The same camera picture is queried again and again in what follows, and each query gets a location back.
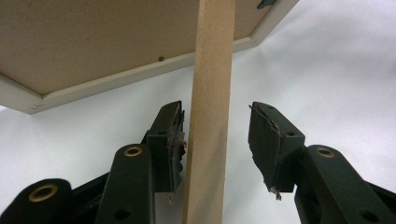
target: wooden bar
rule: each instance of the wooden bar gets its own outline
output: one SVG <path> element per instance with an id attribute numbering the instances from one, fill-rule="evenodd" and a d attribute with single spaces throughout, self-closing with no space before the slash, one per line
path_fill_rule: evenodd
<path id="1" fill-rule="evenodd" d="M 235 0 L 201 0 L 183 211 L 184 224 L 221 223 Z"/>

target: wooden frame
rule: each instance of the wooden frame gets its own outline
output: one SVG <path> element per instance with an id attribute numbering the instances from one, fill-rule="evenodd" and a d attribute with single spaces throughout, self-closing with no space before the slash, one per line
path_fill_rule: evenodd
<path id="1" fill-rule="evenodd" d="M 298 0 L 278 0 L 250 37 L 233 42 L 233 51 L 257 47 L 276 27 Z M 146 78 L 193 65 L 194 53 L 180 55 L 163 62 L 151 63 L 112 76 L 99 78 L 60 91 L 41 95 L 0 74 L 0 105 L 23 113 L 34 114 L 67 104 L 100 92 L 110 91 Z"/>

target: wooden stick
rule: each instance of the wooden stick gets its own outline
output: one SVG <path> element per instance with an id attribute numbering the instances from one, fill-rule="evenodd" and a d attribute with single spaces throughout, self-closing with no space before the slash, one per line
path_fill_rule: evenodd
<path id="1" fill-rule="evenodd" d="M 221 223 L 235 0 L 201 0 L 184 224 Z"/>

